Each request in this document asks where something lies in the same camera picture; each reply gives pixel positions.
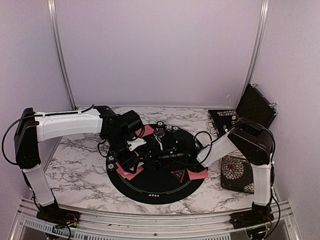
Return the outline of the red triangle all-in marker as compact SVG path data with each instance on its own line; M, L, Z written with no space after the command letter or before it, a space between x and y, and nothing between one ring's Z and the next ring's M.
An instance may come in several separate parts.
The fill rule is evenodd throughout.
M176 171L171 171L170 173L171 173L175 178L177 178L180 183L182 183L183 180L184 180L184 176L185 176L186 170L185 170L185 169L183 169L183 170L176 170Z

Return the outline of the black dealer button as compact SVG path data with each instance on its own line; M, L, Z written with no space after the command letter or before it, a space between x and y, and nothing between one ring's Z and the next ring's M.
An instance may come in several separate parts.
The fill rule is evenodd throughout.
M162 138L165 135L165 131L163 129L156 129L153 135L155 138Z

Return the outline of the red chip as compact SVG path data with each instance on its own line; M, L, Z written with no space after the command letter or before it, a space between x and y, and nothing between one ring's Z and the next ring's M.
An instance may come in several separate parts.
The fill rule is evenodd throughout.
M164 126L164 122L163 121L158 121L156 124L157 124L158 128L162 128Z
M112 172L116 169L116 166L113 164L113 163L110 163L106 166L106 169L109 171L109 172Z

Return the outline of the red playing card deck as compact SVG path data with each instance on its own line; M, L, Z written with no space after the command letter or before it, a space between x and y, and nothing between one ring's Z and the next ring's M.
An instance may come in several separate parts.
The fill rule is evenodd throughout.
M138 170L140 159L135 152L123 151L116 157L116 161L125 172L135 174Z

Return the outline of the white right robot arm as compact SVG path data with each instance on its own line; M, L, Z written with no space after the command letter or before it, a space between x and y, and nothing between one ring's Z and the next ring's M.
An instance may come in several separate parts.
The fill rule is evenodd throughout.
M198 171L207 168L234 151L240 151L249 161L254 183L253 209L248 212L247 219L252 224L258 224L267 216L266 206L271 204L274 182L273 156L276 142L272 132L263 125L241 117L235 125L220 137L197 152L197 156L189 160L187 153L173 147L163 149L163 141L155 135L156 151L151 153L151 162L174 162L189 169Z

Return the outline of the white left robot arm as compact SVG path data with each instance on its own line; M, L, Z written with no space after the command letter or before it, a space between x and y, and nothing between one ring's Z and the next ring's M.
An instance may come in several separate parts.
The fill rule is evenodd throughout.
M63 219L56 197L51 190L42 166L40 147L58 144L65 136L98 134L108 142L115 161L128 173L138 170L139 157L135 149L146 144L145 126L133 110L115 113L107 105L91 105L71 111L41 112L26 108L14 134L15 162L21 169L40 209L53 223Z

